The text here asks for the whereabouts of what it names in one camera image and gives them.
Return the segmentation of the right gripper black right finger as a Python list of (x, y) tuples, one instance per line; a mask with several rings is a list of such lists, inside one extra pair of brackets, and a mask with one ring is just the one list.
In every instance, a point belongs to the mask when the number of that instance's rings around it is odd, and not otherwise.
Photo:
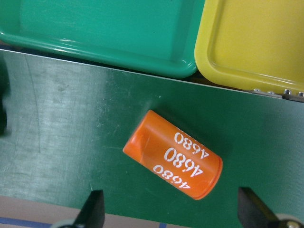
[(237, 195), (237, 217), (244, 228), (278, 228), (279, 218), (249, 188), (239, 187)]

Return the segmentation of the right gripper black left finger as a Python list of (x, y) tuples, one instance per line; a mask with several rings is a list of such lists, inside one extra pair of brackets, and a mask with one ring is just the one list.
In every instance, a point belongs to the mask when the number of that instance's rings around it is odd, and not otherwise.
[(102, 228), (105, 223), (103, 190), (91, 191), (74, 221), (75, 228)]

